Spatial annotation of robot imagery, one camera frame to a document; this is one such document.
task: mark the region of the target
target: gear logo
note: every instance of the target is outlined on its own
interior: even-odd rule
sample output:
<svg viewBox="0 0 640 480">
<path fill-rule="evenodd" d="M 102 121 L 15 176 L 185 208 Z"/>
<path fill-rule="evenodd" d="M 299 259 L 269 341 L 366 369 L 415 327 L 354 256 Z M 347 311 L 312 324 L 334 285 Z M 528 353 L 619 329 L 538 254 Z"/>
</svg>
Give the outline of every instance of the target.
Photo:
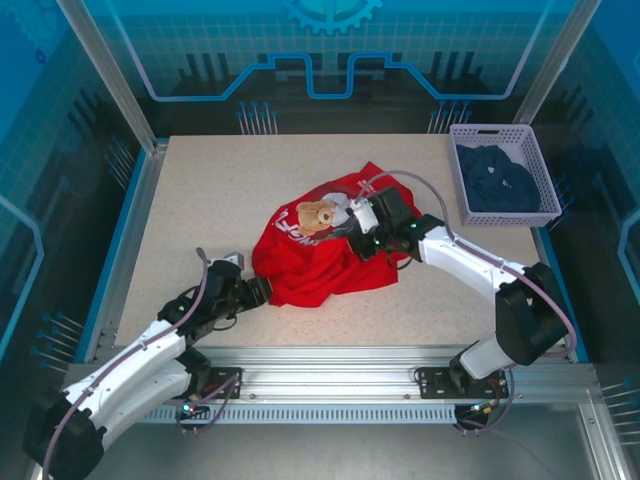
<svg viewBox="0 0 640 480">
<path fill-rule="evenodd" d="M 36 48 L 45 49 L 58 32 L 55 0 L 0 0 L 0 14 L 13 15 L 20 29 Z"/>
<path fill-rule="evenodd" d="M 313 33 L 324 30 L 333 35 L 336 30 L 347 33 L 350 27 L 360 28 L 360 21 L 373 17 L 373 9 L 382 7 L 382 0 L 286 0 L 290 20 L 300 27 L 311 27 Z"/>
</svg>

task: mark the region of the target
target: red t-shirt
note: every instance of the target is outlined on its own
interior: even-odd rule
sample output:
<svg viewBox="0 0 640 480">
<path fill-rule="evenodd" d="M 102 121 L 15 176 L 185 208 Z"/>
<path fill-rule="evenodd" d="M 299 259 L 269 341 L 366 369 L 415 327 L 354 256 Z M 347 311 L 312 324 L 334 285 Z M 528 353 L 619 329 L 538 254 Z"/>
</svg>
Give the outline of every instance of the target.
<svg viewBox="0 0 640 480">
<path fill-rule="evenodd" d="M 271 217 L 253 250 L 252 263 L 256 275 L 271 281 L 272 305 L 318 307 L 331 294 L 371 290 L 398 281 L 398 272 L 389 266 L 384 253 L 362 262 L 346 238 L 322 240 L 346 220 L 348 201 L 381 171 L 369 162 L 360 172 L 327 182 L 283 205 Z M 392 186 L 420 216 L 411 191 L 391 176 L 376 180 L 367 195 Z M 391 264 L 403 257 L 393 254 Z"/>
</svg>

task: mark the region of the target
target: plastic basket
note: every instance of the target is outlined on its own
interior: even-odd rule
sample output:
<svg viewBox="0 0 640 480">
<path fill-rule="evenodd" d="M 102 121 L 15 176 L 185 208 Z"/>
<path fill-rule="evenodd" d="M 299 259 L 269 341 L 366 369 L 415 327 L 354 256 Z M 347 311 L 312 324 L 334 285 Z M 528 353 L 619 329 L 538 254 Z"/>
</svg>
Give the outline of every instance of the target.
<svg viewBox="0 0 640 480">
<path fill-rule="evenodd" d="M 529 125 L 453 124 L 450 129 L 449 160 L 458 209 L 463 225 L 542 227 L 562 214 L 551 177 L 533 129 Z M 524 166 L 540 191 L 539 212 L 473 212 L 469 208 L 456 145 L 497 145 L 512 162 Z"/>
</svg>

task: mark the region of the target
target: speckled tabletop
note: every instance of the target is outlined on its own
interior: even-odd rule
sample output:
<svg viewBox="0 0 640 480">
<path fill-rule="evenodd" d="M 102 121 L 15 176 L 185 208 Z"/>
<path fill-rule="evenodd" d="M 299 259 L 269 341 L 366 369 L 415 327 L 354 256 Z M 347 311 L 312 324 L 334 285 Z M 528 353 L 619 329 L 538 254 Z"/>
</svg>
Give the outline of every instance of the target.
<svg viewBox="0 0 640 480">
<path fill-rule="evenodd" d="M 275 210 L 313 187 L 360 170 L 423 175 L 441 192 L 462 236 L 524 264 L 538 261 L 528 228 L 463 228 L 447 159 L 447 135 L 172 137 L 136 261 L 116 343 L 133 341 L 168 300 L 198 283 L 201 246 L 210 257 L 251 250 Z M 441 217 L 412 179 L 416 206 Z M 493 307 L 435 267 L 413 264 L 384 289 L 333 296 L 320 308 L 263 306 L 199 345 L 451 345 L 494 330 Z"/>
</svg>

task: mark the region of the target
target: glass panel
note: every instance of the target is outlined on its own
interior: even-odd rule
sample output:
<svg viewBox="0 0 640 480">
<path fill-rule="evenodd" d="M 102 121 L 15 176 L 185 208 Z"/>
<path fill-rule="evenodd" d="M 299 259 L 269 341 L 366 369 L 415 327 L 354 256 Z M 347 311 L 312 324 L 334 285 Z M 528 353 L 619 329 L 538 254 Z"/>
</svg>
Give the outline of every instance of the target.
<svg viewBox="0 0 640 480">
<path fill-rule="evenodd" d="M 167 136 L 510 123 L 574 0 L 87 5 Z"/>
<path fill-rule="evenodd" d="M 79 328 L 55 316 L 80 328 L 87 318 L 139 146 L 55 2 L 0 3 L 0 476 L 8 479 L 27 465 L 29 399 L 59 387 L 77 345 Z"/>
<path fill-rule="evenodd" d="M 564 209 L 547 230 L 605 385 L 640 374 L 638 18 L 602 2 L 534 122 Z"/>
</svg>

